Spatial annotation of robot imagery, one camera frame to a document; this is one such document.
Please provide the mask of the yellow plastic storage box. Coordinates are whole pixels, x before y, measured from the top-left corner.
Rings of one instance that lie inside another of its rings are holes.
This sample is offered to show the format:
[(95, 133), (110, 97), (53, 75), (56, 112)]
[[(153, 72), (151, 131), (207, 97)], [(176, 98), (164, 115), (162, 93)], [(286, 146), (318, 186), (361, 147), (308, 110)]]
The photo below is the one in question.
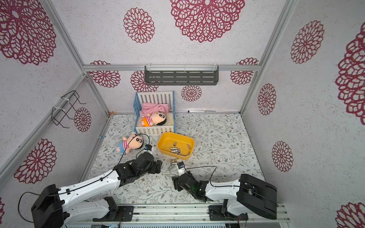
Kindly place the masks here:
[[(174, 157), (177, 159), (182, 159), (182, 160), (187, 160), (191, 157), (191, 155), (193, 154), (194, 146), (195, 146), (195, 141), (193, 138), (185, 136), (185, 135), (172, 133), (172, 132), (166, 132), (166, 133), (162, 134), (162, 136), (160, 137), (160, 139), (157, 143), (157, 148), (162, 154), (169, 155), (171, 157)], [(177, 147), (179, 150), (179, 153), (177, 153), (177, 154), (171, 153), (170, 147)]]

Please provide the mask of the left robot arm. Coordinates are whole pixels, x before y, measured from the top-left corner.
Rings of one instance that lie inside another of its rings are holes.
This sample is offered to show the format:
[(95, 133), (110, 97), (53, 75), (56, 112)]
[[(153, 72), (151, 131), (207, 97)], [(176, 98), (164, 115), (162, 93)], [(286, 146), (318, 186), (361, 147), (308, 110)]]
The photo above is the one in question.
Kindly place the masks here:
[(147, 173), (159, 174), (161, 167), (161, 160), (155, 160), (152, 154), (145, 152), (95, 178), (60, 188), (49, 185), (31, 207), (34, 227), (61, 228), (82, 220), (116, 221), (120, 211), (113, 197), (98, 201), (89, 199), (133, 183)]

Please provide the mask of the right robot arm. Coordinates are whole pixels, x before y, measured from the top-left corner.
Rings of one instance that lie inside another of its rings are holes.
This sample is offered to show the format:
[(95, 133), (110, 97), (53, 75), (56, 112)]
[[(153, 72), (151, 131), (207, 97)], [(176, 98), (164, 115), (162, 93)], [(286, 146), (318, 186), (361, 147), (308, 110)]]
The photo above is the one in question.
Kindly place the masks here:
[(266, 219), (277, 219), (277, 188), (248, 174), (228, 182), (196, 180), (191, 173), (173, 177), (174, 188), (185, 190), (206, 203), (223, 200), (221, 214), (241, 216), (250, 211)]

